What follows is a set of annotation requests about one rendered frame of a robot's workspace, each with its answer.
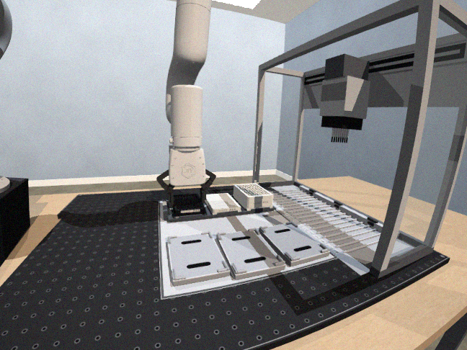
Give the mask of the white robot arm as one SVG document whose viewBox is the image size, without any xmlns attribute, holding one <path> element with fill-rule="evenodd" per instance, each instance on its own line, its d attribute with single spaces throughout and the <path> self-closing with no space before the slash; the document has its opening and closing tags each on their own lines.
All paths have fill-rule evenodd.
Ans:
<svg viewBox="0 0 467 350">
<path fill-rule="evenodd" d="M 177 0 L 174 49 L 166 81 L 166 118 L 172 137 L 169 153 L 174 146 L 202 145 L 203 89 L 193 85 L 207 57 L 211 3 Z M 11 37 L 12 16 L 5 0 L 0 0 L 0 60 Z"/>
</svg>

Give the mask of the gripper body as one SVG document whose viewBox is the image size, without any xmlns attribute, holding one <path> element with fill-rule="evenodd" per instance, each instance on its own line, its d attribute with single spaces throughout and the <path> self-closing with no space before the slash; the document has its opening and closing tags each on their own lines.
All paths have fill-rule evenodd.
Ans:
<svg viewBox="0 0 467 350">
<path fill-rule="evenodd" d="M 169 183 L 172 186 L 204 184 L 206 180 L 204 151 L 197 148 L 173 148 L 169 153 Z"/>
</svg>

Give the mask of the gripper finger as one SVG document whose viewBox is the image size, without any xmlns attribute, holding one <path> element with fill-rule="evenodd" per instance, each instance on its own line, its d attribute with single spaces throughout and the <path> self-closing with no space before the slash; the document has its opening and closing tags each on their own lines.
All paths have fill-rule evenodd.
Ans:
<svg viewBox="0 0 467 350">
<path fill-rule="evenodd" d="M 209 170 L 205 170 L 205 173 L 210 177 L 209 180 L 207 180 L 204 184 L 201 184 L 201 189 L 200 189 L 200 199 L 203 204 L 205 204 L 205 199 L 206 199 L 206 191 L 208 190 L 208 187 L 213 183 L 213 181 L 216 178 L 216 175 L 210 172 Z"/>
<path fill-rule="evenodd" d="M 161 187 L 168 192 L 168 200 L 169 202 L 171 202 L 171 206 L 174 206 L 174 195 L 173 195 L 174 186 L 172 186 L 170 183 L 169 185 L 167 185 L 163 181 L 163 179 L 166 178 L 168 175 L 169 175 L 169 170 L 165 171 L 164 173 L 156 177 L 156 180 L 161 185 Z"/>
</svg>

